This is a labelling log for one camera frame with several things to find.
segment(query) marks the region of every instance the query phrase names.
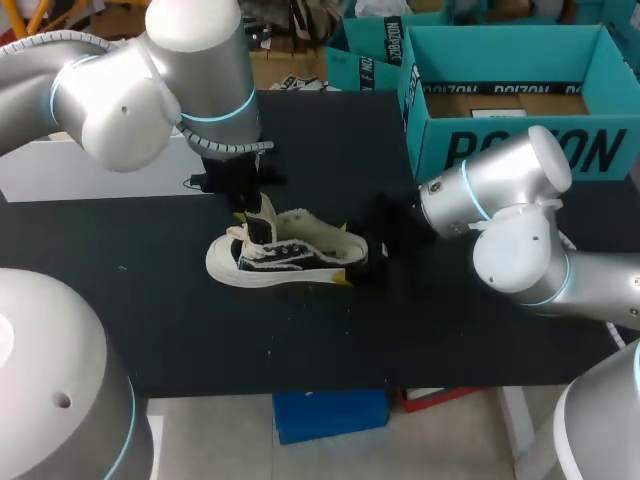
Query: sneaker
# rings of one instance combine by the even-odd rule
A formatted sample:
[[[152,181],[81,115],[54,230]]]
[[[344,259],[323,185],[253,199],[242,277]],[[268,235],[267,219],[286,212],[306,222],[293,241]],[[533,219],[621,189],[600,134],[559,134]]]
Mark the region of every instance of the sneaker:
[[[230,227],[211,244],[207,271],[234,287],[262,288],[289,282],[349,284],[351,271],[366,267],[367,242],[318,220],[307,210],[276,214],[262,194],[257,214]]]

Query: white shoelace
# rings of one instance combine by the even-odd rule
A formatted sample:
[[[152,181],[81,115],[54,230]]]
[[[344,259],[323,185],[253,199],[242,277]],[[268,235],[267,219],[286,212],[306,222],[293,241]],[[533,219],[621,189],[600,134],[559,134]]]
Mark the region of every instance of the white shoelace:
[[[251,241],[249,227],[246,223],[242,224],[241,227],[227,228],[227,235],[242,242],[242,256],[247,260],[260,260],[276,255],[275,251],[266,251],[262,245]]]

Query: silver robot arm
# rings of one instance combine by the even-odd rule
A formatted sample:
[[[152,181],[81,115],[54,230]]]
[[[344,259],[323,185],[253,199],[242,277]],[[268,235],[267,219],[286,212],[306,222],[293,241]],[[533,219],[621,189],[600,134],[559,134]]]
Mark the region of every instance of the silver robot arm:
[[[151,162],[175,125],[207,159],[271,148],[235,0],[154,0],[122,48],[52,32],[0,49],[0,155],[66,131],[107,168]]]
[[[485,227],[473,263],[490,287],[542,314],[640,330],[640,255],[577,251],[544,206],[508,207]]]
[[[577,251],[555,220],[555,199],[570,186],[558,142],[531,127],[426,182],[420,204],[445,238],[481,224],[474,268],[517,303],[640,330],[640,255]]]

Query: black tabletop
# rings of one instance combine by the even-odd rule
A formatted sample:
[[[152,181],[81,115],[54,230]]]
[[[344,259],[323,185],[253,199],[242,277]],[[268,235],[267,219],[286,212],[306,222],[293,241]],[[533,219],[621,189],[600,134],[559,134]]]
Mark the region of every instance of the black tabletop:
[[[341,225],[374,194],[412,187],[393,94],[259,100],[288,179],[265,189],[277,209]],[[559,225],[578,248],[639,249],[630,182],[578,183],[564,202]],[[616,350],[603,323],[534,316],[481,285],[471,238],[393,261],[384,291],[221,285],[204,257],[236,223],[212,195],[4,204],[0,266],[76,289],[149,397],[563,383]]]

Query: shoe sole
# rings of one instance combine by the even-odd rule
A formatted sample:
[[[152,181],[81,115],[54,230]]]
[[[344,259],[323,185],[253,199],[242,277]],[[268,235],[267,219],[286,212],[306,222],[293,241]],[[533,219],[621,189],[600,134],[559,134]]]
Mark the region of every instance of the shoe sole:
[[[215,240],[207,252],[207,272],[218,282],[240,288],[266,288],[283,283],[344,284],[344,268],[296,270],[292,272],[245,272],[238,270],[231,255],[233,239],[224,235]]]

